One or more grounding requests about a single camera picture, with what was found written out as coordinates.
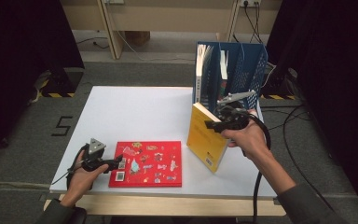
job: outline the power outlet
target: power outlet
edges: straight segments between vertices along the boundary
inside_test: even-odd
[[[240,4],[241,7],[245,7],[245,4],[244,4],[245,1],[248,2],[248,7],[256,7],[257,4],[260,7],[260,4],[261,4],[261,0],[241,0],[241,4]]]

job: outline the person's right hand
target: person's right hand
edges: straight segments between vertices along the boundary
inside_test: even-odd
[[[259,153],[269,152],[263,131],[252,120],[249,120],[248,126],[241,130],[224,130],[221,134],[232,140],[228,144],[229,147],[240,147],[251,161]]]

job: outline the sleeve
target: sleeve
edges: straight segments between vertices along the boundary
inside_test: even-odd
[[[332,211],[307,185],[297,185],[278,196],[294,223],[348,223]]]
[[[72,208],[62,206],[59,200],[53,199],[35,224],[63,224],[69,220],[74,211]]]

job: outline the black curtain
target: black curtain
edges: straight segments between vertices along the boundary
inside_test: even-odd
[[[0,1],[0,142],[49,70],[66,80],[64,67],[81,67],[75,39],[59,0]]]

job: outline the blue mesh file organizer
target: blue mesh file organizer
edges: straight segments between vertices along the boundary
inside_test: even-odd
[[[202,63],[200,102],[211,112],[214,111],[222,82],[220,57],[223,51],[227,59],[225,63],[227,84],[224,94],[253,90],[256,94],[247,97],[241,103],[247,109],[255,108],[268,61],[264,45],[200,41],[197,49],[200,45],[210,46],[213,49],[212,55],[207,59],[202,60],[200,57],[196,57],[196,66],[198,63]],[[195,95],[196,87],[194,86],[193,103],[196,102]]]

